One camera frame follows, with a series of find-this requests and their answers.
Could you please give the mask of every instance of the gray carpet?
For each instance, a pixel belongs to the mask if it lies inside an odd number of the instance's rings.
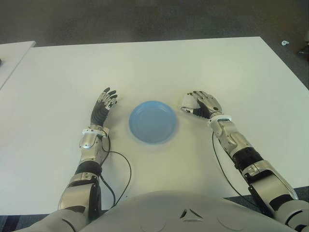
[[[261,36],[309,87],[306,44],[308,0],[1,0],[0,44],[35,40],[37,46]],[[281,41],[288,40],[288,46]],[[296,189],[309,200],[309,188]],[[229,198],[252,208],[240,197]],[[0,216],[21,229],[46,215]]]

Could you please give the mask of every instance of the white tabletop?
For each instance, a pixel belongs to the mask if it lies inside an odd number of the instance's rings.
[[[0,44],[0,59],[2,60],[0,65],[0,89],[27,51],[34,45],[34,41]]]
[[[0,91],[0,215],[57,209],[81,156],[82,129],[105,87],[119,94],[105,123],[112,150],[133,169],[124,199],[157,190],[236,196],[216,162],[206,120],[179,110],[193,90],[215,96],[294,188],[309,185],[309,92],[260,37],[37,47]],[[134,107],[148,100],[168,104],[177,115],[177,133],[165,144],[146,145],[128,129]],[[235,188],[249,194],[215,145]],[[111,154],[103,175],[119,197],[126,162]],[[111,195],[106,188],[102,195],[108,208]]]

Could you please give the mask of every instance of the blue plate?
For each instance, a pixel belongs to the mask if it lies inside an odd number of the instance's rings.
[[[132,111],[129,127],[135,137],[146,143],[162,143],[173,136],[177,118],[168,105],[146,101]]]

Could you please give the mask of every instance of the silver metal arm segment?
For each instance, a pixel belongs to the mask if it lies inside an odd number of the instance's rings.
[[[99,96],[92,114],[91,125],[83,130],[79,148],[82,152],[75,175],[64,190],[58,209],[71,209],[83,213],[88,220],[97,219],[101,214],[101,189],[99,176],[106,153],[102,140],[107,138],[109,130],[103,123],[109,110],[117,103],[116,91],[105,89]]]
[[[189,93],[200,105],[182,110],[208,118],[208,125],[249,185],[249,191],[261,212],[293,229],[309,224],[309,204],[300,201],[290,184],[264,160],[237,130],[232,119],[222,113],[218,101],[203,91]]]
[[[109,130],[103,123],[109,110],[117,103],[116,91],[107,88],[100,94],[91,115],[91,125],[83,130],[79,143],[82,152],[75,175],[64,190],[58,210],[35,223],[25,232],[77,232],[101,215],[99,176],[106,153],[102,140]]]

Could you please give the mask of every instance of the black cable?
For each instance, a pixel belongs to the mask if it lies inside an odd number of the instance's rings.
[[[108,148],[108,151],[106,151],[106,150],[103,148],[103,146],[102,146],[103,151],[107,152],[107,155],[106,155],[106,157],[104,158],[104,160],[102,161],[101,164],[104,163],[104,161],[106,160],[106,158],[108,157],[108,155],[109,155],[110,153],[116,153],[116,154],[122,156],[122,157],[127,161],[128,165],[129,165],[129,168],[130,168],[130,177],[129,177],[129,180],[128,180],[128,182],[127,182],[127,185],[126,185],[125,189],[123,190],[122,194],[120,195],[119,199],[118,199],[118,200],[116,201],[116,203],[114,204],[114,206],[115,206],[115,205],[118,204],[118,202],[119,202],[120,199],[122,198],[123,194],[125,193],[127,187],[129,186],[129,184],[130,184],[130,182],[131,182],[132,168],[131,168],[130,162],[127,160],[127,158],[126,158],[123,154],[121,154],[121,153],[119,153],[119,152],[117,152],[117,151],[111,151],[111,139],[110,139],[110,136],[109,136],[109,135],[107,136],[107,139],[108,139],[108,143],[109,143],[109,148]]]
[[[214,136],[214,132],[212,132],[212,147],[213,147],[213,151],[214,151],[214,154],[216,155],[216,158],[217,158],[217,160],[218,160],[218,163],[219,163],[219,166],[220,166],[220,168],[221,168],[221,171],[222,171],[224,177],[226,178],[227,182],[230,184],[230,186],[232,187],[232,189],[233,189],[240,197],[242,197],[245,201],[247,201],[247,202],[250,203],[251,205],[253,205],[253,206],[255,206],[255,207],[258,208],[258,206],[257,206],[256,204],[252,203],[251,201],[248,201],[244,196],[242,196],[242,195],[234,188],[234,186],[231,184],[231,182],[228,180],[227,176],[225,175],[225,173],[224,173],[224,171],[223,171],[223,168],[222,168],[222,166],[221,166],[221,163],[220,163],[220,161],[219,161],[219,158],[218,158],[216,149],[214,148],[213,136]]]
[[[106,181],[103,179],[102,177],[102,174],[100,174],[100,178],[101,180],[103,181],[103,183],[105,184],[105,186],[111,191],[112,193],[112,200],[113,200],[113,203],[112,203],[112,207],[113,208],[115,206],[115,202],[116,202],[116,196],[115,196],[115,193],[114,191],[112,190],[111,186],[109,186],[109,184],[106,183]]]
[[[101,166],[103,165],[104,161],[107,159],[107,157],[108,157],[108,155],[110,154],[110,151],[111,151],[111,139],[110,139],[109,136],[107,136],[107,139],[108,139],[108,151],[104,150],[103,140],[102,140],[102,149],[103,149],[103,151],[107,152],[107,155],[104,158],[104,160],[101,162]]]
[[[116,204],[118,204],[118,202],[120,201],[120,199],[122,198],[123,194],[125,193],[127,187],[128,187],[129,184],[130,184],[131,177],[132,177],[132,168],[131,168],[130,162],[127,160],[127,158],[126,158],[123,154],[121,154],[121,153],[119,153],[119,152],[116,152],[116,151],[111,151],[111,153],[116,153],[116,154],[122,156],[123,158],[125,158],[125,160],[127,161],[128,165],[129,165],[129,168],[130,168],[130,177],[129,177],[129,180],[128,180],[128,182],[127,182],[127,185],[126,185],[124,191],[121,193],[119,199],[116,201]]]

